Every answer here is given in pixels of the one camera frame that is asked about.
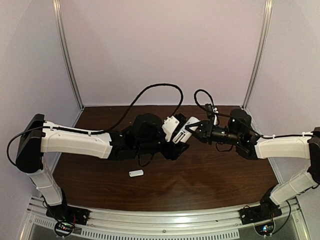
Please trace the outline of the white remote control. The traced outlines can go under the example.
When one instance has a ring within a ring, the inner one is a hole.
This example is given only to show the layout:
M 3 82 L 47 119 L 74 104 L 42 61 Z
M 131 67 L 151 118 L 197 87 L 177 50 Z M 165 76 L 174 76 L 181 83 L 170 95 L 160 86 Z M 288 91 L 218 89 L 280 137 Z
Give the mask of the white remote control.
M 174 136 L 172 139 L 172 142 L 174 144 L 178 143 L 186 143 L 188 139 L 192 136 L 192 133 L 186 129 L 186 126 L 197 124 L 200 120 L 194 116 L 191 116 L 186 123 L 183 125 L 183 127 L 178 131 L 178 133 Z

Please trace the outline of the white battery cover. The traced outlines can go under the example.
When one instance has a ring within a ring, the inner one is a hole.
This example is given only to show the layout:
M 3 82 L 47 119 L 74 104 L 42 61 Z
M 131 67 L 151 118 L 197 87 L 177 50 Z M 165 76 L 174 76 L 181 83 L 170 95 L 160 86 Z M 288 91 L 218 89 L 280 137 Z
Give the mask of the white battery cover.
M 142 169 L 130 171 L 129 176 L 131 178 L 140 177 L 144 175 L 144 171 Z

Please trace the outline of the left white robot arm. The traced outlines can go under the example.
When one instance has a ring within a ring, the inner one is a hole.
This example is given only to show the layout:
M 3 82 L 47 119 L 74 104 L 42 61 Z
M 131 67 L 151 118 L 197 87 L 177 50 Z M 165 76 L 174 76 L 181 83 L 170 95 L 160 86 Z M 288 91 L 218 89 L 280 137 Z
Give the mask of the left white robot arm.
M 43 160 L 45 153 L 68 153 L 113 161 L 161 153 L 176 160 L 189 145 L 191 133 L 175 116 L 162 120 L 152 113 L 139 114 L 123 130 L 87 130 L 57 125 L 36 114 L 20 135 L 15 166 L 26 173 L 59 218 L 70 213 L 66 195 Z

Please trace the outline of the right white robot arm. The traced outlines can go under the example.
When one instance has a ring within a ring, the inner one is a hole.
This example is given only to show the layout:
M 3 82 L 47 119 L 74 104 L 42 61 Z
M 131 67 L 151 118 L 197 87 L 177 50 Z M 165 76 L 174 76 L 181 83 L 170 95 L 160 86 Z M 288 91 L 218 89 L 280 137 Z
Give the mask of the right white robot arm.
M 320 184 L 320 129 L 289 135 L 252 134 L 252 118 L 244 110 L 230 112 L 227 127 L 219 127 L 212 119 L 187 124 L 185 129 L 202 143 L 228 144 L 246 160 L 267 158 L 308 159 L 310 166 L 271 187 L 261 198 L 261 212 L 272 213 L 282 203 Z

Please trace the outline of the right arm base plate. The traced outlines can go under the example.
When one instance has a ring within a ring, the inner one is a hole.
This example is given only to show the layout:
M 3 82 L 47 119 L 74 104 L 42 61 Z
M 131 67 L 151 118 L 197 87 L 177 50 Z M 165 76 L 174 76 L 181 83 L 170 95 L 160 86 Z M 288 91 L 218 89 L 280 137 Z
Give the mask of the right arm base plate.
M 246 205 L 238 212 L 243 225 L 271 220 L 274 217 L 282 215 L 282 211 L 279 206 L 269 203 L 263 203 L 257 206 Z

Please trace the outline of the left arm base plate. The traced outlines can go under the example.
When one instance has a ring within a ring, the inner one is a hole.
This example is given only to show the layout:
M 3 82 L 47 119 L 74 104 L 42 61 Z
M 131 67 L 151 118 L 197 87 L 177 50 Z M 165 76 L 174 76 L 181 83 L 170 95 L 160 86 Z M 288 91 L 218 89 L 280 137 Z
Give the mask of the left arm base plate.
M 46 210 L 47 217 L 83 226 L 87 224 L 89 215 L 90 211 L 88 209 L 62 204 L 56 206 L 49 205 Z

